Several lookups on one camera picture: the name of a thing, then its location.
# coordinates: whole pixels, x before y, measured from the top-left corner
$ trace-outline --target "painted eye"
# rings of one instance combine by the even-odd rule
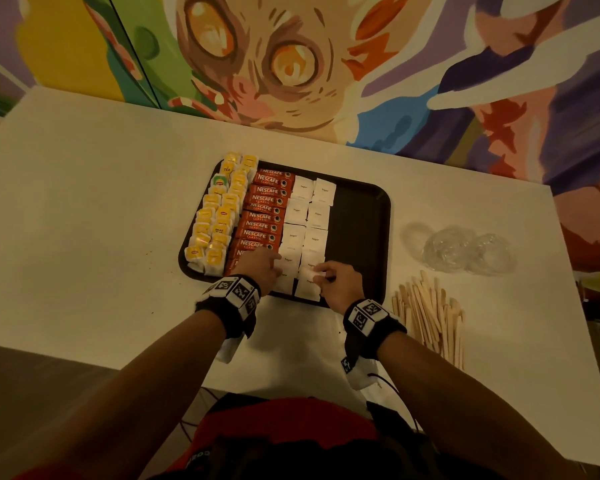
[[[318,63],[305,45],[278,47],[271,57],[271,72],[284,86],[302,86],[313,79]]]
[[[216,7],[207,2],[195,2],[187,9],[187,19],[193,37],[205,52],[214,57],[231,55],[235,40]]]

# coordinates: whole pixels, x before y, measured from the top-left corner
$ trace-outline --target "wall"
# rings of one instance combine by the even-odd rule
[[[37,80],[542,182],[600,291],[600,0],[84,3],[0,0],[0,114]]]

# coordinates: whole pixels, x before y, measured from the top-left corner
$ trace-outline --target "white table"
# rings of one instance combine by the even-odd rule
[[[466,370],[567,458],[600,465],[600,376],[549,188],[417,160],[34,88],[0,126],[0,346],[119,369],[188,316],[207,285],[177,253],[231,150],[384,188],[389,305],[422,268],[415,223],[508,238],[514,274],[431,273],[466,310]],[[335,331],[332,312],[267,297],[205,385],[362,411]],[[408,417],[388,387],[365,395]]]

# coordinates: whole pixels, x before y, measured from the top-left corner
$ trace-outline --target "forearm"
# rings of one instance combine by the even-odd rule
[[[511,479],[582,477],[504,400],[407,335],[389,335],[377,355],[441,451]]]
[[[195,398],[225,337],[200,311],[130,362],[63,425],[49,461],[85,478],[137,478]]]

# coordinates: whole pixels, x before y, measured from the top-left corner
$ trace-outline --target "black tray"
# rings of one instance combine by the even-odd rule
[[[216,165],[212,176],[220,170],[222,161]],[[375,299],[378,303],[384,302],[386,291],[386,266],[389,254],[389,223],[391,217],[391,200],[389,195],[377,185],[366,184],[356,180],[334,177],[323,173],[293,168],[290,166],[276,165],[266,161],[260,161],[258,168],[270,170],[288,171],[301,177],[316,180],[321,178],[337,185],[336,194],[333,199],[333,207],[329,213],[329,236],[325,259],[340,261],[352,265],[356,271],[362,274],[362,286],[365,296]],[[202,209],[202,199],[196,211]],[[195,220],[195,212],[189,229],[184,238],[178,254],[180,269],[188,277],[194,280],[213,283],[219,278],[197,273],[187,266],[184,259],[184,249],[189,245],[192,234],[192,226]],[[300,301],[309,305],[327,307],[324,298],[311,301],[296,298],[278,292],[272,292],[273,296]]]

